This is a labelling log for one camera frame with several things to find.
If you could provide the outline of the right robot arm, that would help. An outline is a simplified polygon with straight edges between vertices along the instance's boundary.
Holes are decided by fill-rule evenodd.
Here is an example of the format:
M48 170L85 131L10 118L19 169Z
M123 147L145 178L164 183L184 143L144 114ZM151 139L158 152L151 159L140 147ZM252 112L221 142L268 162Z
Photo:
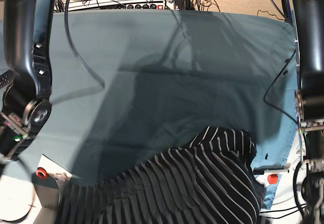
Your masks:
M1 159L15 160L47 122L52 105L50 36L55 0L4 0L7 75L1 110Z

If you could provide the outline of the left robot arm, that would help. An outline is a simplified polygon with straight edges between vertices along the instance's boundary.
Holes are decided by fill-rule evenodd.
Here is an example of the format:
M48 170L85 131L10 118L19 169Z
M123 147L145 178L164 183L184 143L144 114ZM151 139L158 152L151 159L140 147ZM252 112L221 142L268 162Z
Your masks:
M323 223L323 0L292 0L296 30L298 90L295 107L305 142L303 223Z

